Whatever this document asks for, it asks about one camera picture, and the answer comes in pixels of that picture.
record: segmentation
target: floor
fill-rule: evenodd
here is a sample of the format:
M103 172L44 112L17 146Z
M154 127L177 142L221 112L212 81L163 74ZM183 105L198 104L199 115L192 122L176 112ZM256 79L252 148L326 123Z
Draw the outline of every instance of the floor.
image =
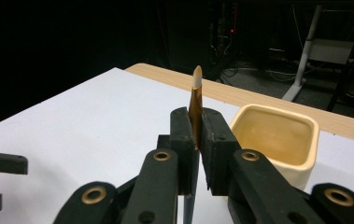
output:
M281 99L293 84L298 62L271 60L267 68L259 69L247 58L240 57L219 74L218 82L248 91L254 91ZM294 103L326 110L340 76L334 64L308 65L306 82L294 99ZM333 113L354 118L354 107L336 104Z

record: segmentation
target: white table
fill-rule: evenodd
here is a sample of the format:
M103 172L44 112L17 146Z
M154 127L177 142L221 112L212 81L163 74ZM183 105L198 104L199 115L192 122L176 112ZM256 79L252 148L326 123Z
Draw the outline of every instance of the white table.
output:
M29 161L28 175L0 174L0 223L51 223L80 186L118 187L138 175L158 135L169 134L170 112L188 106L190 96L115 68L0 122L0 152ZM228 122L239 109L206 97L204 106ZM354 190L354 140L320 133L306 191L324 182ZM193 223L232 223L224 198L206 190L202 166Z

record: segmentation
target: white tabletop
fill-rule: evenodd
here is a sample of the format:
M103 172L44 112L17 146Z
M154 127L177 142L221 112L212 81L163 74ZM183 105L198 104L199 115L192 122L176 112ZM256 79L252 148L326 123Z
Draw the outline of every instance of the white tabletop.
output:
M28 175L0 174L0 223L51 223L80 186L118 187L138 175L158 135L169 134L170 112L188 106L190 96L115 68L0 122L0 153L29 161ZM209 98L204 106L228 122L239 109ZM306 191L324 182L354 190L353 140L320 133ZM232 223L226 201L206 190L202 166L193 223Z

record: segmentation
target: beige bowl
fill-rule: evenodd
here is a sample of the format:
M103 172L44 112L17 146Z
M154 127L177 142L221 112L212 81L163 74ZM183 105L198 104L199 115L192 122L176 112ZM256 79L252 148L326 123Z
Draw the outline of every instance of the beige bowl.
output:
M297 189L307 184L317 156L319 125L305 115L245 105L230 128L242 148L260 151Z

